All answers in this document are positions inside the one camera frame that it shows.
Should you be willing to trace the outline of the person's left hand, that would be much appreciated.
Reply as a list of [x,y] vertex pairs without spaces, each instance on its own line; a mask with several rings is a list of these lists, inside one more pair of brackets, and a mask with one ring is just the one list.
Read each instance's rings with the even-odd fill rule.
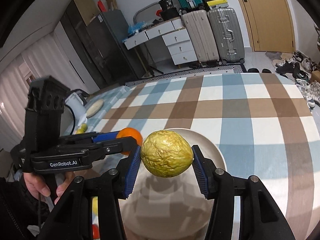
[[[65,180],[56,189],[57,198],[54,200],[55,204],[59,201],[60,197],[74,178],[74,172],[65,173]],[[41,176],[34,173],[23,173],[23,179],[28,191],[34,198],[39,199],[39,197],[50,196],[50,189]]]

